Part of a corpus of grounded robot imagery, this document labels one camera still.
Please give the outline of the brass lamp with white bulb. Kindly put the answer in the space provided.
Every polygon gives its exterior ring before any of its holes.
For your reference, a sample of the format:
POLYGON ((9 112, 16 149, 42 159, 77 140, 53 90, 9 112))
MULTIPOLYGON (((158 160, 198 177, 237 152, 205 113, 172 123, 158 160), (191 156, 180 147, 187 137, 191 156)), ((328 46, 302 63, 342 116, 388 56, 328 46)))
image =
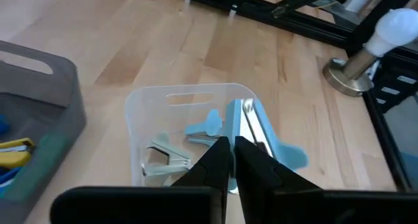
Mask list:
POLYGON ((332 58, 323 67, 325 80, 339 92, 359 97, 374 84, 366 71, 387 52, 418 37, 418 11, 411 8, 389 10, 377 22, 373 35, 348 60, 332 58))

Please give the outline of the clear plastic bag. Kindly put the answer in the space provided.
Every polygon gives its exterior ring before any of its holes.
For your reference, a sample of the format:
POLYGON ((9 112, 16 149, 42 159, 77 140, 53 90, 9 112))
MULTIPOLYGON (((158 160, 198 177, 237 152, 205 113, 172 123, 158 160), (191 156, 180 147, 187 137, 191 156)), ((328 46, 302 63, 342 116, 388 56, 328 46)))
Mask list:
POLYGON ((131 92, 125 101, 125 118, 130 138, 133 185, 161 186, 164 177, 145 177, 142 174, 143 163, 162 165, 167 162, 165 155, 146 149, 161 132, 169 134, 173 146, 188 151, 195 165, 209 146, 188 142, 185 128, 204 121, 209 111, 217 109, 223 120, 224 133, 226 107, 234 99, 257 97, 250 89, 236 83, 151 86, 131 92))

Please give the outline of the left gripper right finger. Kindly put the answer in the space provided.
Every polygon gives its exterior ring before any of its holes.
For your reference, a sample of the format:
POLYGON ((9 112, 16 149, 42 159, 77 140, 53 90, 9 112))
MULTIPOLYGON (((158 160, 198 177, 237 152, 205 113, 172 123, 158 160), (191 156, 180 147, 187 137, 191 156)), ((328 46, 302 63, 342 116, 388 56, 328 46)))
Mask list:
POLYGON ((246 138, 235 142, 246 224, 418 224, 418 193, 325 190, 246 138))

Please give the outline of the dark grey staple remover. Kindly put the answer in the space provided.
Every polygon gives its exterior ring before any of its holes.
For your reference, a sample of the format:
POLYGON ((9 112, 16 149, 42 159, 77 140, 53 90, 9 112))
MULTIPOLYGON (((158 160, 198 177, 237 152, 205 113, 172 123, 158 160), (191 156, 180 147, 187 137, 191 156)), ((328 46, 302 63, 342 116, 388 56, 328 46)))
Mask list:
POLYGON ((173 176, 185 174, 193 166, 190 153, 178 146, 173 146, 167 132, 157 134, 146 149, 155 150, 167 157, 167 162, 162 165, 142 164, 142 174, 145 177, 164 177, 161 186, 170 186, 174 183, 173 176))

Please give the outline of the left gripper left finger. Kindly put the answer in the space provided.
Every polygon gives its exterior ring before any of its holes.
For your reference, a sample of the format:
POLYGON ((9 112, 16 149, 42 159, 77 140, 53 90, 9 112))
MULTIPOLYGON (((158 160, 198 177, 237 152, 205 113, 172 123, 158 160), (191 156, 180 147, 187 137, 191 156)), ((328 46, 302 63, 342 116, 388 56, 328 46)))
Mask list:
POLYGON ((168 187, 83 186, 56 197, 51 224, 225 224, 231 149, 220 137, 168 187))

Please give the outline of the small yellow stapler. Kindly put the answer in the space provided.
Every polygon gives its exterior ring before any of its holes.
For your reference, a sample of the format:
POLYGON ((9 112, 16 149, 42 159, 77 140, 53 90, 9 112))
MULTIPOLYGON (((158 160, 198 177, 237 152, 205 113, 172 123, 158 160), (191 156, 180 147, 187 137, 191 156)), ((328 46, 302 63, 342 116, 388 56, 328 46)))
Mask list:
POLYGON ((24 166, 32 157, 36 146, 30 138, 20 138, 0 143, 0 167, 24 166))

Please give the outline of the smoky grey plastic bin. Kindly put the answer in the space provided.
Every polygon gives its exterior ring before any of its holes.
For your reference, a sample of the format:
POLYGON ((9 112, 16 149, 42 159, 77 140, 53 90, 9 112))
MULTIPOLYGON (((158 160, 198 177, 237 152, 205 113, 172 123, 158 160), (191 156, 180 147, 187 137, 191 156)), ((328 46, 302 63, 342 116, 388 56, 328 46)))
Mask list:
MULTIPOLYGON (((86 125, 76 65, 64 57, 2 40, 0 52, 42 62, 52 70, 46 74, 0 60, 0 114, 10 123, 0 143, 30 138, 36 150, 42 137, 60 133, 71 140, 69 151, 86 125)), ((0 224, 22 224, 39 198, 16 202, 0 194, 0 224)))

